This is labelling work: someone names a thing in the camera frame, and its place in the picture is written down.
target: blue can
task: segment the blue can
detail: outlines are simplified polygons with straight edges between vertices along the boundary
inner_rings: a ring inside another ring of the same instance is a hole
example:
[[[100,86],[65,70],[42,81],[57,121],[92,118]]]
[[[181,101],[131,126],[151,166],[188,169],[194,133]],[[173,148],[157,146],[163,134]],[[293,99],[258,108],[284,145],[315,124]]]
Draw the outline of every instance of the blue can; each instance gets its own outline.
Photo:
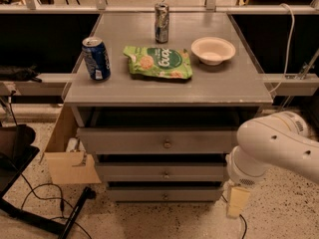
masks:
[[[110,61],[106,46],[99,37],[89,37],[82,42],[82,51],[91,79],[106,80],[110,75]]]

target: black chair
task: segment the black chair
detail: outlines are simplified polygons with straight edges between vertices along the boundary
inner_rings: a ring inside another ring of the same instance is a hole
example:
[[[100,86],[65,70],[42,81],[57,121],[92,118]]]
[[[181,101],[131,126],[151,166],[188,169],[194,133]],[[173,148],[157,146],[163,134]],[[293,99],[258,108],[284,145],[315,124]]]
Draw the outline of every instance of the black chair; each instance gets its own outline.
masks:
[[[38,147],[31,145],[34,138],[33,129],[24,124],[0,127],[0,209],[12,218],[59,235],[59,239],[64,239],[71,231],[86,200],[95,197],[95,191],[91,188],[86,187],[83,190],[66,224],[21,210],[3,199],[3,196],[39,152]]]

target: floor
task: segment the floor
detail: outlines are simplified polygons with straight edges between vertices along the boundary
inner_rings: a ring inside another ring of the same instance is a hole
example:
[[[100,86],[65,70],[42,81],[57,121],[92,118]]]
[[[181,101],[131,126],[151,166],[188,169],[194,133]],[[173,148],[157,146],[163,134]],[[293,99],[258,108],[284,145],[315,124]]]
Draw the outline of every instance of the floor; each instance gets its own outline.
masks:
[[[194,1],[195,4],[203,3],[203,0],[188,0],[186,3],[189,4],[189,1]],[[132,4],[132,0],[109,2]],[[34,145],[40,148],[36,158],[24,171],[24,175],[33,187],[51,182],[48,165],[42,155],[61,108],[13,107],[18,123],[25,122],[36,131]],[[4,125],[12,124],[10,118],[4,118],[2,121]],[[226,216],[226,204],[222,199],[215,203],[115,203],[109,199],[108,191],[103,184],[61,187],[65,199],[75,204],[85,186],[94,189],[97,198],[86,202],[77,222],[94,239],[236,239],[241,238],[244,233],[244,223],[241,219],[230,219]],[[29,191],[30,188],[20,177],[5,195],[5,199],[20,207]],[[41,197],[59,196],[59,191],[52,186],[40,187],[36,192]],[[264,180],[252,190],[250,200],[242,213],[247,222],[245,238],[318,239],[318,195],[319,185],[292,172],[277,167],[270,168]],[[32,194],[24,209],[47,218],[61,216],[59,201],[38,200]],[[67,207],[65,216],[68,216],[70,211]],[[50,239],[57,236],[0,212],[0,238]],[[89,237],[75,225],[69,238]]]

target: chip bag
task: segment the chip bag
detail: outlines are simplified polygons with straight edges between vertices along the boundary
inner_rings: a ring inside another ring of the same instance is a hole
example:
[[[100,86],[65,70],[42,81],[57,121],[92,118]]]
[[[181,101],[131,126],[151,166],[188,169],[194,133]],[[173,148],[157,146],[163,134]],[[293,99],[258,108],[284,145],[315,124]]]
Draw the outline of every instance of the chip bag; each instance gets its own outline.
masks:
[[[126,46],[131,74],[167,79],[189,79],[192,76],[187,50]]]

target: white bowl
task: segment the white bowl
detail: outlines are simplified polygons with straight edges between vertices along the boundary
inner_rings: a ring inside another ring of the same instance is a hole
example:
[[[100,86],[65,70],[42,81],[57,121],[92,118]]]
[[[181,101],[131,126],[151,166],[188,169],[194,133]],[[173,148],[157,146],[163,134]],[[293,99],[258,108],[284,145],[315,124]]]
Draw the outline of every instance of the white bowl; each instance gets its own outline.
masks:
[[[231,43],[217,37],[197,39],[191,44],[191,50],[203,63],[210,66],[219,65],[221,62],[231,59],[236,53],[236,49]]]

